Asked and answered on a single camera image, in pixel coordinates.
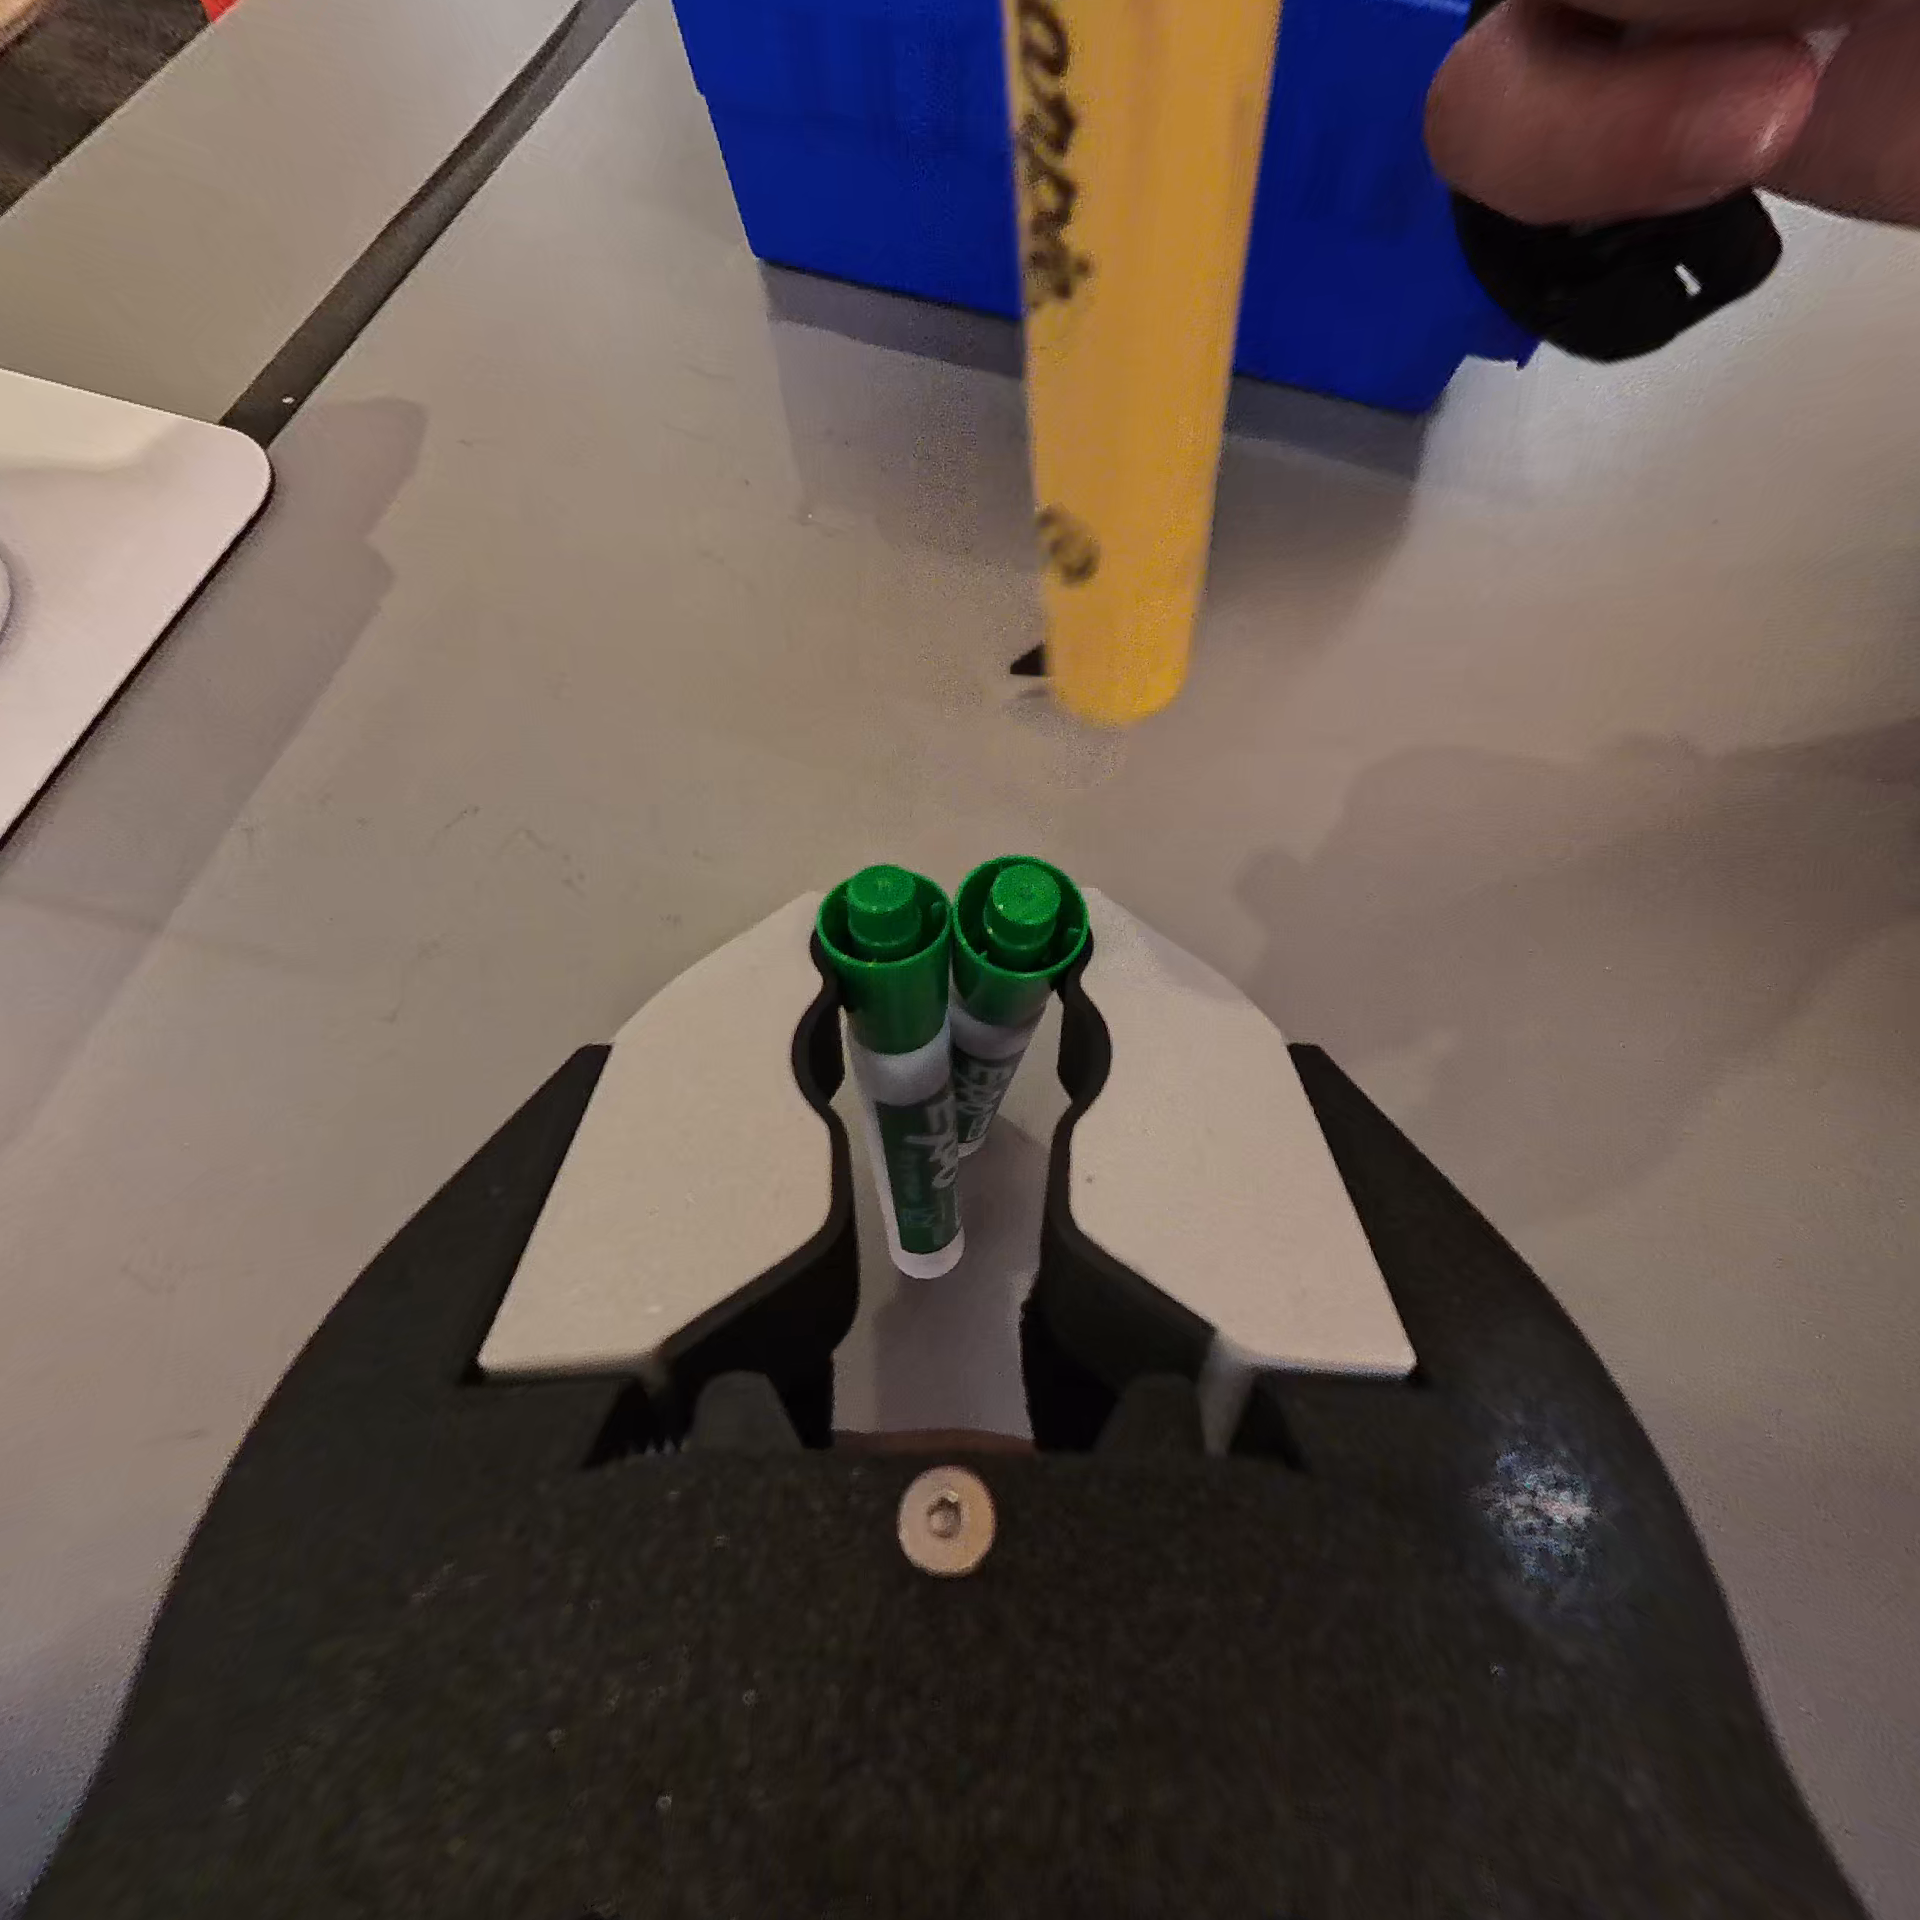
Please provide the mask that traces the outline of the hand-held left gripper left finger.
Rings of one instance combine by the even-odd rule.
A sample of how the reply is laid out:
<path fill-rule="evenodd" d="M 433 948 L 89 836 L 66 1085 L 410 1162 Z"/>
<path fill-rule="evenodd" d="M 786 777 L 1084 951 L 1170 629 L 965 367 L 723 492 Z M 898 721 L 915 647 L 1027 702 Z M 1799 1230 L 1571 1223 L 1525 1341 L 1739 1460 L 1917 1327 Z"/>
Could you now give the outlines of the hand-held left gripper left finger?
<path fill-rule="evenodd" d="M 821 903 L 796 895 L 615 1030 L 475 1356 L 487 1380 L 623 1378 L 681 1421 L 743 1371 L 796 1421 L 831 1417 L 857 1226 Z"/>

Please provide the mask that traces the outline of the green dry erase marker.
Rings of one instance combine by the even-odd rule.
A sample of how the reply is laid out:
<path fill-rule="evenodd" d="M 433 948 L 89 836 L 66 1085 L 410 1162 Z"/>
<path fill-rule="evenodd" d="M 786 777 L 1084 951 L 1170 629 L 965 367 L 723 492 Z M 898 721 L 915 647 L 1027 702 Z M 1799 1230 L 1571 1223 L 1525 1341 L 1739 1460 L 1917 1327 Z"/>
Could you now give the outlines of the green dry erase marker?
<path fill-rule="evenodd" d="M 950 898 L 949 1060 L 963 1159 L 985 1146 L 1058 982 L 1084 957 L 1089 903 L 1036 854 L 996 854 Z"/>
<path fill-rule="evenodd" d="M 930 877 L 892 861 L 839 881 L 818 907 L 815 946 L 844 1009 L 887 1255 L 937 1281 L 965 1255 L 953 1091 L 953 907 Z"/>

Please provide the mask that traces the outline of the grey desk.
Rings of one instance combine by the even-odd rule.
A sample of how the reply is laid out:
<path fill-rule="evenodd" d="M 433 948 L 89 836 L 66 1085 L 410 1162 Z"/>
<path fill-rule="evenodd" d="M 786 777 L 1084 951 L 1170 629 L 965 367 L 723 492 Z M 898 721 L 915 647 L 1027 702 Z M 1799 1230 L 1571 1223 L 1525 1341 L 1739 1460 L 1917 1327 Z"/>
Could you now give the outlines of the grey desk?
<path fill-rule="evenodd" d="M 1183 698 L 1033 634 L 1014 345 L 763 274 L 665 5 L 271 449 L 5 853 L 5 1913 L 348 1282 L 579 1044 L 871 857 L 1037 851 L 1319 1042 L 1662 1447 L 1915 1916 L 1915 235 L 1427 423 L 1243 390 Z"/>

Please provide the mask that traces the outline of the yellow highlighter marker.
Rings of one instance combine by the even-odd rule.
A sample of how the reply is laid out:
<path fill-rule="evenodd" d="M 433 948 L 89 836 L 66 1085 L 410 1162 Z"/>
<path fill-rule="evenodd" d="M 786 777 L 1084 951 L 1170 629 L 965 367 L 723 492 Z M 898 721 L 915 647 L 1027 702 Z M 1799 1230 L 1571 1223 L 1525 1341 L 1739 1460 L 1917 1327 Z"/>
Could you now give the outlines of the yellow highlighter marker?
<path fill-rule="evenodd" d="M 1105 730 L 1189 677 L 1279 18 L 1002 6 L 1042 653 Z"/>

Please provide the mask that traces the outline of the person's right hand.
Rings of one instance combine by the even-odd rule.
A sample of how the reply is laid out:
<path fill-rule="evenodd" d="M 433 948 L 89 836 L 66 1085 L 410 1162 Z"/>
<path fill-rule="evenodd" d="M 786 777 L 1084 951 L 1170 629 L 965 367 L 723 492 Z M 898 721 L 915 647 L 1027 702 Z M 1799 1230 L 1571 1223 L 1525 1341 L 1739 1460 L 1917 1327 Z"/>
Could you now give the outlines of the person's right hand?
<path fill-rule="evenodd" d="M 1434 169 L 1525 225 L 1759 188 L 1917 227 L 1915 2 L 1503 2 L 1436 73 Z"/>

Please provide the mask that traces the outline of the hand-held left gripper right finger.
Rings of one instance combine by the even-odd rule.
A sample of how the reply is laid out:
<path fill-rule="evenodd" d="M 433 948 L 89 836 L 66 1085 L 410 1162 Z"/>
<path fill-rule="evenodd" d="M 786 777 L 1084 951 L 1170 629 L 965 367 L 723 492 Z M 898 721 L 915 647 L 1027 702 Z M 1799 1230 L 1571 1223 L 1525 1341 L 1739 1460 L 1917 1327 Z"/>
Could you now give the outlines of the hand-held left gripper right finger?
<path fill-rule="evenodd" d="M 1418 1353 L 1283 1030 L 1089 890 L 1058 985 L 1063 1114 L 1023 1303 L 1037 1434 L 1102 1434 L 1141 1380 L 1235 1434 L 1283 1375 L 1411 1385 Z"/>

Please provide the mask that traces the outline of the wooden white book stand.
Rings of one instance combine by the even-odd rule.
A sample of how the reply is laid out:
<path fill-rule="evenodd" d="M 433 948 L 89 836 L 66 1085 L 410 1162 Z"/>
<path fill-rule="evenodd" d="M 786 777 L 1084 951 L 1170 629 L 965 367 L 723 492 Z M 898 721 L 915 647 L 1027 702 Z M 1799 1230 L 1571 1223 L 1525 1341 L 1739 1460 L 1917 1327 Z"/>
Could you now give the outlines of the wooden white book stand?
<path fill-rule="evenodd" d="M 271 495 L 247 435 L 2 373 L 2 831 Z"/>

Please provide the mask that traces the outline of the blue plastic bin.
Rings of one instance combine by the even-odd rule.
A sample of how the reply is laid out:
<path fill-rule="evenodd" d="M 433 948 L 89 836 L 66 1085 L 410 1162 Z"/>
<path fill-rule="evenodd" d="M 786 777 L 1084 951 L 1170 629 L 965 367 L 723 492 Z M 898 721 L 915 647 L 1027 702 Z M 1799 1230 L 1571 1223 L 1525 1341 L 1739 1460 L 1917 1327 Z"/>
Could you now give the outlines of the blue plastic bin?
<path fill-rule="evenodd" d="M 751 252 L 1014 319 L 995 2 L 676 2 Z M 1535 341 L 1481 291 L 1425 146 L 1465 5 L 1285 2 L 1235 371 L 1422 417 Z"/>

